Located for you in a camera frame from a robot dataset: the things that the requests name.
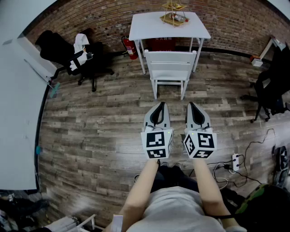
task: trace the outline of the white wall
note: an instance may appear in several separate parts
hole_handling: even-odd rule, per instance
[[[56,0],[1,0],[0,44],[17,38],[23,30]]]
[[[288,19],[290,19],[290,2],[289,0],[268,0]]]
[[[19,35],[55,0],[0,0],[0,189],[35,189],[34,143],[46,83],[56,68]]]

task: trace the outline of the gray shirt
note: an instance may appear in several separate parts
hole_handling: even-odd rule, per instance
[[[242,227],[226,230],[217,219],[204,215],[199,193],[182,188],[162,188],[150,195],[140,221],[128,232],[246,232]]]

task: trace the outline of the white table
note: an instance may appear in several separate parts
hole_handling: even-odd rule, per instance
[[[271,39],[270,39],[269,43],[267,44],[267,46],[264,48],[263,52],[260,55],[260,60],[262,60],[264,58],[264,56],[269,51],[269,49],[272,46],[272,44],[275,45],[275,47],[278,46],[281,51],[286,47],[286,44],[280,42],[273,35],[271,35]]]
[[[163,23],[160,19],[165,14],[165,11],[149,12],[133,15],[129,40],[135,42],[143,73],[144,69],[142,56],[140,53],[139,43],[141,43],[143,55],[144,47],[143,39],[163,38],[163,37],[187,37],[191,38],[189,51],[191,51],[193,38],[196,38],[199,44],[198,53],[194,62],[193,72],[195,72],[198,64],[198,59],[203,46],[204,39],[210,39],[210,35],[206,30],[199,17],[194,12],[185,12],[185,17],[189,18],[189,22],[184,23],[179,27],[174,27],[170,24]]]

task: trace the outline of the table leg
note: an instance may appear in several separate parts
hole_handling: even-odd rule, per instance
[[[138,42],[138,40],[134,40],[134,42],[135,42],[136,50],[137,50],[137,53],[138,53],[138,56],[139,56],[139,60],[140,60],[140,63],[141,63],[141,67],[142,67],[143,73],[146,74],[146,71],[145,71],[145,68],[144,68],[144,64],[143,64],[143,60],[142,60],[142,56],[141,56],[141,52],[140,52],[140,48],[139,48],[139,42]]]
[[[193,41],[193,38],[191,38],[191,40],[190,40],[189,52],[191,52],[192,41]]]
[[[144,47],[143,47],[142,40],[140,39],[139,41],[140,41],[140,44],[141,44],[141,48],[142,48],[142,52],[143,52],[143,56],[144,56],[144,58],[145,58],[145,52],[144,52]]]
[[[204,40],[204,38],[201,38],[201,39],[200,39],[200,44],[199,44],[199,48],[198,48],[198,53],[197,53],[197,55],[196,55],[196,58],[195,58],[195,61],[194,61],[194,66],[193,66],[193,70],[192,70],[193,73],[195,72],[196,66],[197,66],[197,64],[198,64],[198,59],[199,59],[199,55],[200,55],[200,51],[201,51],[201,47],[203,46],[203,40]]]
[[[269,41],[269,43],[265,47],[264,51],[261,53],[260,59],[263,59],[264,58],[264,56],[266,55],[266,53],[268,52],[268,50],[270,49],[270,47],[271,47],[272,44],[273,44],[273,40],[271,38],[270,41]]]

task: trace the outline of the cable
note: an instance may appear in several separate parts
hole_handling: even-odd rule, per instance
[[[245,177],[246,179],[251,179],[251,180],[254,180],[254,181],[258,182],[259,184],[262,184],[260,181],[258,181],[258,180],[256,180],[256,179],[253,179],[253,178],[251,178],[251,177],[248,177],[248,176],[244,176],[244,175],[242,175],[241,173],[235,171],[234,169],[231,169],[231,170],[233,170],[235,173],[238,173],[240,176]]]
[[[275,139],[274,139],[273,147],[275,147],[275,146],[276,146],[276,134],[275,134],[275,130],[274,130],[273,128],[270,128],[270,129],[267,130],[267,132],[266,132],[266,134],[265,134],[264,139],[263,139],[262,142],[260,142],[260,141],[252,141],[252,142],[250,142],[249,145],[247,146],[246,150],[245,150],[245,155],[239,155],[239,156],[242,156],[242,157],[244,158],[244,160],[239,164],[239,166],[241,166],[241,165],[244,164],[244,167],[245,167],[245,170],[246,170],[246,175],[242,175],[241,173],[239,173],[239,172],[233,170],[232,168],[226,168],[227,170],[229,170],[229,172],[230,172],[231,174],[238,173],[240,176],[245,177],[246,180],[245,180],[245,183],[244,183],[244,184],[242,184],[241,186],[237,186],[236,183],[235,183],[234,181],[228,181],[227,179],[225,179],[225,178],[223,178],[223,177],[215,177],[215,171],[216,171],[216,169],[218,169],[218,168],[217,168],[218,164],[223,163],[223,164],[224,164],[223,168],[225,168],[225,166],[226,166],[225,163],[230,163],[230,162],[232,162],[232,160],[230,160],[230,161],[226,161],[226,162],[221,161],[221,162],[217,162],[217,163],[209,163],[209,164],[217,164],[216,167],[215,167],[215,169],[214,169],[214,171],[213,171],[213,177],[215,178],[216,182],[217,182],[217,183],[226,183],[225,186],[227,186],[228,183],[233,183],[237,188],[240,188],[240,187],[244,186],[244,185],[247,183],[247,180],[248,180],[248,179],[251,179],[251,180],[257,181],[259,184],[262,184],[260,181],[248,177],[248,170],[247,170],[247,167],[246,167],[247,150],[249,149],[249,147],[251,146],[252,143],[260,143],[260,144],[263,144],[263,143],[265,142],[265,140],[266,140],[266,138],[267,138],[268,133],[269,133],[270,130],[273,130],[273,132],[274,132],[274,138],[275,138]]]
[[[228,172],[229,172],[230,174],[235,174],[234,172],[231,172],[231,170],[230,170],[230,169],[228,170]]]
[[[250,142],[249,145],[246,148],[245,155],[242,155],[244,157],[244,160],[243,160],[243,162],[240,165],[244,164],[244,167],[246,169],[246,180],[245,180],[245,183],[243,185],[241,185],[240,187],[244,186],[247,183],[247,180],[250,179],[248,177],[248,170],[247,170],[247,167],[246,167],[247,150],[249,149],[249,147],[251,146],[252,143],[260,143],[260,144],[263,144],[265,142],[265,139],[268,136],[268,133],[269,133],[270,130],[273,130],[273,132],[274,132],[274,137],[275,137],[274,146],[276,146],[276,134],[275,134],[275,130],[273,128],[270,128],[270,129],[267,130],[267,132],[265,134],[265,137],[264,137],[264,139],[263,139],[262,142],[260,142],[260,141],[252,141],[252,142]]]
[[[209,129],[209,128],[212,128],[211,126],[205,126],[205,127],[199,127],[199,128],[197,128],[197,129],[195,129],[195,131],[197,131],[197,130],[206,130],[206,129]]]
[[[219,164],[223,164],[223,165],[225,165],[225,163],[223,163],[223,162],[219,162],[219,163],[215,166],[214,171],[213,171],[213,178],[216,180],[216,182],[218,182],[217,179],[224,179],[224,180],[226,180],[226,181],[225,181],[226,184],[225,184],[224,186],[222,186],[221,188],[219,188],[220,190],[222,190],[222,189],[224,189],[224,188],[227,186],[227,184],[228,184],[228,180],[227,180],[226,178],[223,178],[223,177],[216,177],[216,175],[215,175],[216,170],[219,169],[219,168],[222,168],[222,167],[219,167],[219,168],[218,168],[218,165],[219,165]]]
[[[219,164],[219,163],[230,163],[231,162],[231,160],[230,161],[220,161],[220,162],[216,162],[216,163],[209,163],[209,164],[207,164],[207,165],[210,165],[210,164]]]
[[[145,131],[145,128],[146,128],[146,127],[151,127],[151,128],[153,128],[153,131],[155,130],[155,128],[159,128],[159,129],[161,129],[162,131],[164,131],[164,129],[163,129],[162,127],[152,126],[152,125],[146,125],[146,126],[142,127],[142,131]]]

